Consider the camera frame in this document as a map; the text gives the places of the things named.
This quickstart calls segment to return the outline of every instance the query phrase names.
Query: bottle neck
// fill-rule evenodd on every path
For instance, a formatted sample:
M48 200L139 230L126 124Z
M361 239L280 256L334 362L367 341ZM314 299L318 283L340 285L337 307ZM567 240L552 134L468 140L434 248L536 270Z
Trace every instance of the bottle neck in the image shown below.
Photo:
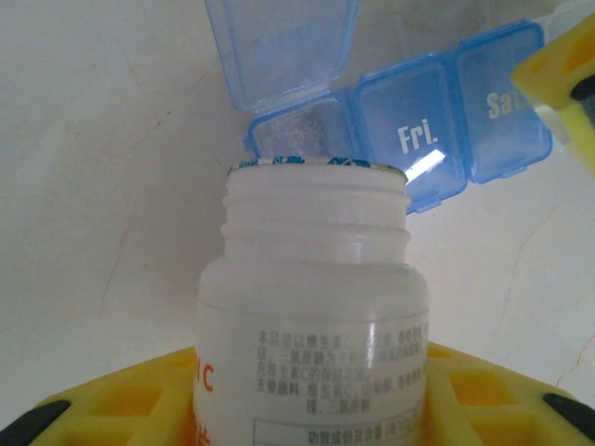
M225 257L259 262L400 264L404 175L328 164L258 165L231 172L221 233Z

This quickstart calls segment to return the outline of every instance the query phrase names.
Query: bottle rim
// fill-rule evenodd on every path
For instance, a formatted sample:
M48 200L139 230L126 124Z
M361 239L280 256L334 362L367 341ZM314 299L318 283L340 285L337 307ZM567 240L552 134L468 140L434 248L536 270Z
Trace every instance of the bottle rim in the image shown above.
M371 163L366 160L359 160L356 158L344 158L344 157L317 157L317 158L305 158L299 155L293 156L275 156L272 158L255 158L250 161L242 161L239 164L234 165L230 168L228 175L236 170L244 169L247 167L256 167L262 165L282 165L282 164L294 164L294 165L337 165L347 167L363 167L368 169L381 170L385 172L392 172L403 176L405 181L407 176L403 170L394 167L389 164Z

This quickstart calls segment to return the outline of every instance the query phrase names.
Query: yellow plastic holder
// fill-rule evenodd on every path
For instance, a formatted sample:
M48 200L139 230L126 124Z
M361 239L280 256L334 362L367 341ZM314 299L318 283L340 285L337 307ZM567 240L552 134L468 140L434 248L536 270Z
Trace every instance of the yellow plastic holder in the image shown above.
M595 442L595 411L559 388L436 344L428 356L425 446ZM0 432L0 445L211 445L207 432L195 437L195 361L186 348L54 395Z
M511 79L595 176L595 14L522 62Z

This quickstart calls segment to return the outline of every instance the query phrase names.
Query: blue pill organizer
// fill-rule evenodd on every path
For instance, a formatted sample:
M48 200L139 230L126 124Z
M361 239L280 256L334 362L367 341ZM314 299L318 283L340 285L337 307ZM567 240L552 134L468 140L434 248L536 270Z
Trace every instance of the blue pill organizer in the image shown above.
M359 0L205 2L233 106L255 114L245 144L257 158L398 167L408 178L408 212L420 213L468 181L509 177L551 152L550 132L509 80L545 44L538 22L513 22L333 90ZM572 23L568 10L548 16L545 31Z

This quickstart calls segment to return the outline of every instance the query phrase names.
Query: open lid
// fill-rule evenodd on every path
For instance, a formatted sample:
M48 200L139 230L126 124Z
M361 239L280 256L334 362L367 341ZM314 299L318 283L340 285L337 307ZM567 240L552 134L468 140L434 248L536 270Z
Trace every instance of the open lid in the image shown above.
M359 0L205 0L236 109L269 109L343 72Z

